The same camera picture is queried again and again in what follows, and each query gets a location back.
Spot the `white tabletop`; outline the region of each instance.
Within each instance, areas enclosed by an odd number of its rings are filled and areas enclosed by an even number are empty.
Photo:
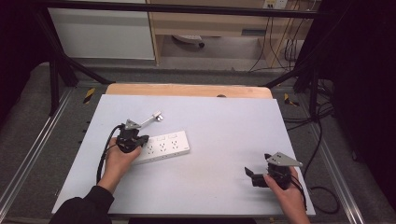
[[[142,122],[161,110],[164,120],[139,135],[185,131],[187,155],[131,167],[109,213],[144,217],[264,217],[282,215],[270,189],[253,188],[246,166],[266,173],[264,153],[295,158],[276,100],[103,95],[52,212],[95,185],[111,130],[127,119]],[[315,210],[306,193],[307,214]]]

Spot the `white cabinet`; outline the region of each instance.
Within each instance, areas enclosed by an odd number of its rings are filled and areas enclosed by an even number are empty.
[[[69,57],[154,60],[147,12],[49,8],[49,13]]]

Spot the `white power strip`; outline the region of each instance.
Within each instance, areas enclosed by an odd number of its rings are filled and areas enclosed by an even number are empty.
[[[150,137],[133,165],[181,156],[190,152],[184,131]]]

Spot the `electrical outlet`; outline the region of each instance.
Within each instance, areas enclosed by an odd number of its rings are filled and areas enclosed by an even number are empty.
[[[288,0],[265,0],[262,8],[285,9]]]
[[[168,133],[150,137],[142,147],[139,157],[133,162],[134,165],[164,160],[181,156],[190,152],[189,142],[184,131]]]
[[[276,0],[274,9],[285,9],[288,0]]]

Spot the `hand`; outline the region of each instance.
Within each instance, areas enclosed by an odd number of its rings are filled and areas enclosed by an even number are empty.
[[[137,147],[130,153],[123,153],[117,146],[116,140],[117,138],[111,138],[110,140],[110,149],[106,154],[105,173],[97,184],[110,191],[110,193],[114,193],[120,180],[131,166],[131,163],[140,155],[142,150],[142,147]]]
[[[290,167],[290,171],[291,175],[298,179],[297,171],[293,167]],[[303,196],[297,187],[290,184],[288,189],[283,190],[269,175],[264,175],[264,180],[279,200],[280,207],[288,217],[289,223],[310,223],[305,212]]]

